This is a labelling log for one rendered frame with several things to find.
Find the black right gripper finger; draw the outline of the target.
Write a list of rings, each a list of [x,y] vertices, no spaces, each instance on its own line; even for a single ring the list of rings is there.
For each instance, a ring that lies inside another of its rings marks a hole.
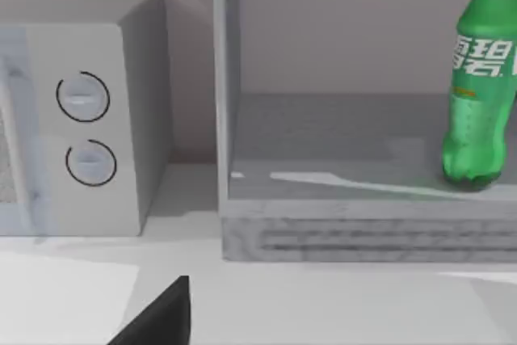
[[[190,345],[189,276],[178,277],[107,345]]]

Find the pale microwave knob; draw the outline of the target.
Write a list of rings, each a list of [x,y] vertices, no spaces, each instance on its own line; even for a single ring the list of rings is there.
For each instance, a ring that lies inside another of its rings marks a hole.
[[[65,166],[75,181],[87,187],[102,187],[112,181],[117,172],[113,151],[94,139],[70,146],[65,154]]]
[[[105,82],[95,74],[80,71],[57,83],[56,100],[70,119],[93,123],[109,110],[111,96]]]

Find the grey cabinet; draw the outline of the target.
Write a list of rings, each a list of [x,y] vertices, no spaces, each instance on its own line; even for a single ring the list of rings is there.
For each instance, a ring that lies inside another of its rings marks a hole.
[[[469,0],[213,0],[222,253],[517,264],[517,98],[500,177],[441,149]]]

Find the pale microwave oven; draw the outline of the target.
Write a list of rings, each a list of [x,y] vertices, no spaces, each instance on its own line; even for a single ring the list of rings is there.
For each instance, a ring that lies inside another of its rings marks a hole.
[[[56,100],[57,83],[80,71],[111,96],[93,123]],[[65,166],[88,139],[116,156],[102,187]],[[0,236],[139,235],[171,149],[165,0],[0,0]]]

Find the green bottle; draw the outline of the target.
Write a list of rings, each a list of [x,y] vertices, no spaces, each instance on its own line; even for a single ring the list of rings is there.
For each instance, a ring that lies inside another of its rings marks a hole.
[[[454,186],[480,191],[506,162],[517,98],[517,0],[469,0],[456,24],[441,166]]]

